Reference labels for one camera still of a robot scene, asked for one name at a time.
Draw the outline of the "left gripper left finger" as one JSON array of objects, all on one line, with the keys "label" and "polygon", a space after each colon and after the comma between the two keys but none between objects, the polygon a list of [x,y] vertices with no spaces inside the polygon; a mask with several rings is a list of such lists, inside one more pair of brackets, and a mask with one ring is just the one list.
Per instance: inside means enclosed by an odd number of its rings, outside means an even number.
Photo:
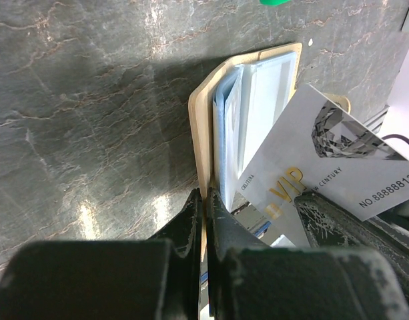
[{"label": "left gripper left finger", "polygon": [[197,319],[201,195],[149,239],[37,241],[0,280],[0,319]]}]

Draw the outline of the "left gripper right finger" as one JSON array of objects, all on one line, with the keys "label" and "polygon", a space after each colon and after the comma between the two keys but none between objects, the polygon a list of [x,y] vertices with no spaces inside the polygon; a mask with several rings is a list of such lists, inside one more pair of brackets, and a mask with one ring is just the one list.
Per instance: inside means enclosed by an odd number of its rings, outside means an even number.
[{"label": "left gripper right finger", "polygon": [[210,314],[215,319],[409,319],[405,293],[377,250],[270,247],[220,196],[207,211]]}]

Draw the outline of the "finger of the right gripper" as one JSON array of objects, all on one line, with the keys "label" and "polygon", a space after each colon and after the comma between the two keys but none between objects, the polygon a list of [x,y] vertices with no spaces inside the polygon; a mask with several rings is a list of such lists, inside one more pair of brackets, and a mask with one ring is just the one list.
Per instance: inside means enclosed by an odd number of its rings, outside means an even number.
[{"label": "finger of the right gripper", "polygon": [[361,221],[318,193],[294,199],[312,247],[363,245],[379,251],[391,264],[405,293],[409,293],[409,235],[379,217]]}]

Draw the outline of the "beige leather card holder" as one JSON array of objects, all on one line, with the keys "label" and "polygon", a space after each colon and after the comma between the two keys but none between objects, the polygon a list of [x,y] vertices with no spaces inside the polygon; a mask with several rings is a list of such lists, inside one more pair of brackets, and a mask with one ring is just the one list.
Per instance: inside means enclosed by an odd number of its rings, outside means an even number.
[{"label": "beige leather card holder", "polygon": [[189,96],[199,190],[233,207],[236,183],[295,93],[301,43],[230,57]]}]

